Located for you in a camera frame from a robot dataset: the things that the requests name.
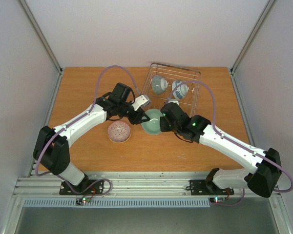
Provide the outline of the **celadon green flower bowl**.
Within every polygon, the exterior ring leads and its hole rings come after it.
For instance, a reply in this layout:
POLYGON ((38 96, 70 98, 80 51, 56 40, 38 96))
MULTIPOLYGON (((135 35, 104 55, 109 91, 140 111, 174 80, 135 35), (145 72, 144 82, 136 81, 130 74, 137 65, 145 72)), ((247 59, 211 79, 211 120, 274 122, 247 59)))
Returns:
POLYGON ((141 124, 143 130, 149 135, 160 134, 160 117, 163 116, 161 111, 159 109, 149 109, 145 112, 145 114, 150 118, 150 120, 141 124))

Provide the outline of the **grey patterned bowl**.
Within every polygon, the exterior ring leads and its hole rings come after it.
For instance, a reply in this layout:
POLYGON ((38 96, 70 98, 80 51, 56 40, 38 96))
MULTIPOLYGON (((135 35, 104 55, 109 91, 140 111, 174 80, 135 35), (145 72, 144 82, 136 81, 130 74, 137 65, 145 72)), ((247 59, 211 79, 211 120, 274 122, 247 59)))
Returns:
POLYGON ((168 88, 168 81, 160 75, 154 75, 151 80, 152 90, 156 95, 163 94, 168 88))

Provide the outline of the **blue floral white bowl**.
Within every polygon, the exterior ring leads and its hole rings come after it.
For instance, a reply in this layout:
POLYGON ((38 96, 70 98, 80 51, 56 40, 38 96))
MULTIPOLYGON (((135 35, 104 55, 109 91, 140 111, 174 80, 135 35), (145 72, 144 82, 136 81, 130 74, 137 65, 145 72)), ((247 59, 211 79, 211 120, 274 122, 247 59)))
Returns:
MULTIPOLYGON (((171 86, 172 90, 174 90, 176 86, 178 86, 180 83, 182 83, 181 80, 175 80, 171 86)), ((186 97, 187 93, 188 93, 188 86, 186 84, 182 84, 173 92, 173 96, 177 100, 182 100, 183 98, 186 97)))

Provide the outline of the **chrome wire dish rack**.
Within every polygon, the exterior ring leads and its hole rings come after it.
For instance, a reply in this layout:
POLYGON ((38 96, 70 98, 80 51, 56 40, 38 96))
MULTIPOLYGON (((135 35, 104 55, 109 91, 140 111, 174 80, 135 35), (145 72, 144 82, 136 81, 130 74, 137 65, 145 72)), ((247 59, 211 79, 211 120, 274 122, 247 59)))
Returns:
POLYGON ((182 82, 189 81, 187 84, 188 93, 179 101, 179 105, 181 109, 188 114, 188 116, 191 117, 195 115, 200 85, 194 81, 201 80, 201 72, 156 62, 150 65, 147 77, 142 87, 142 94, 147 95, 150 99, 150 104, 144 107, 143 110, 147 111, 149 109, 161 109, 168 97, 174 99, 174 96, 170 93, 172 91, 173 82, 177 80, 182 82), (154 76, 162 76, 168 82, 168 88, 160 95, 155 94, 151 87, 151 80, 154 76))

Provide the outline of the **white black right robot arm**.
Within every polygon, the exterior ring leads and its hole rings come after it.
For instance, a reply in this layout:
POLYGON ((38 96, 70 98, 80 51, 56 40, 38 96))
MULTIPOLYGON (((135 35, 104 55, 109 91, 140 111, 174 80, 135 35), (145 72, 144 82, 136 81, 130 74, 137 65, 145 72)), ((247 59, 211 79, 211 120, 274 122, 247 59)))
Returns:
POLYGON ((277 150, 265 151, 248 145, 227 135, 202 116, 189 117, 173 102, 166 104, 161 113, 162 132, 174 132, 187 142, 209 146, 243 166, 239 170, 212 169, 203 185, 209 195, 228 188, 248 188, 261 197, 271 196, 282 174, 277 150))

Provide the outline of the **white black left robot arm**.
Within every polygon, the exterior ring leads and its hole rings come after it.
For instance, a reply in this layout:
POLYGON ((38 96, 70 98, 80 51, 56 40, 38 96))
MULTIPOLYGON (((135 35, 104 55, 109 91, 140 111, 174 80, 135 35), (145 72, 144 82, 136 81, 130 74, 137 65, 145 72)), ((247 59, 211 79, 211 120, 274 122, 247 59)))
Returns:
POLYGON ((64 180, 76 194, 84 194, 89 188, 88 176, 70 160, 70 147, 93 127, 110 120, 114 116, 126 117, 132 125, 149 120, 143 107, 150 104, 147 95, 127 98, 133 90, 117 83, 112 92, 97 98, 85 111, 70 121, 54 128, 40 129, 33 158, 42 164, 49 173, 64 180))

